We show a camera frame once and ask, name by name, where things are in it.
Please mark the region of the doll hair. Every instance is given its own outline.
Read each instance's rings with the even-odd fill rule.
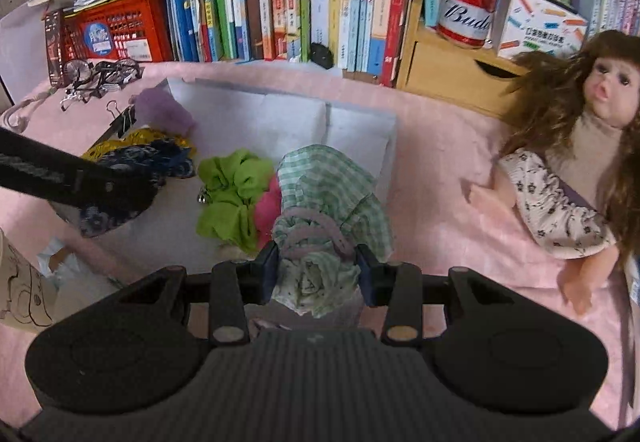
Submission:
[[[529,72],[508,89],[517,92],[518,103],[506,116],[514,131],[502,156],[518,148],[540,155],[548,150],[570,154],[571,133],[585,105],[582,86],[598,58],[624,60],[640,70],[640,37],[607,30],[569,58],[539,51],[516,57],[516,63]],[[619,162],[607,183],[604,213],[618,240],[621,264],[630,253],[640,254],[640,112],[622,133]]]

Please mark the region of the budweiser can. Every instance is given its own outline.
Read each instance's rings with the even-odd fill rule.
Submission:
[[[480,48],[494,19],[497,0],[442,0],[436,30],[455,44]]]

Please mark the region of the wooden drawer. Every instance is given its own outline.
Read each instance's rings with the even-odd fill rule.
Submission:
[[[505,94],[525,70],[491,50],[468,50],[441,38],[420,21],[422,0],[413,0],[397,88],[504,118],[516,95]]]

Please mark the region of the bed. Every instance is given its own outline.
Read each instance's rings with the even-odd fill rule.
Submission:
[[[544,253],[524,229],[501,231],[465,199],[470,182],[486,183],[492,159],[504,133],[503,124],[445,102],[378,86],[343,80],[325,73],[286,70],[273,65],[153,64],[144,78],[114,98],[123,108],[133,93],[165,77],[186,80],[212,78],[222,82],[294,92],[373,108],[398,116],[396,165],[387,198],[396,243],[394,258],[414,263],[429,274],[446,274],[464,265],[507,285],[533,300],[577,320],[591,329],[609,354],[609,371],[592,409],[611,427],[628,424],[634,374],[630,311],[622,274],[614,274],[606,288],[594,295],[593,311],[575,318],[562,302],[556,278],[561,264]],[[65,115],[74,129],[60,125],[55,96],[34,114],[26,135],[74,154],[80,154],[111,121],[106,100],[75,104]],[[32,263],[55,235],[84,259],[123,281],[132,272],[116,255],[82,240],[53,213],[46,202],[0,190],[0,227]],[[437,334],[444,327],[442,310],[425,308],[425,330]],[[360,324],[379,329],[383,310],[367,309]],[[0,418],[21,425],[38,411],[24,374],[24,354],[33,337],[0,326]]]

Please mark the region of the round pad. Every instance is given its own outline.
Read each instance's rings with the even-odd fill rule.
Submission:
[[[113,414],[156,403],[184,386],[200,366],[200,349],[161,310],[116,304],[109,313],[79,313],[45,330],[24,365],[43,406]]]
[[[504,413],[588,406],[608,367],[604,346],[587,329],[516,305],[473,310],[435,345],[436,370],[452,391]]]

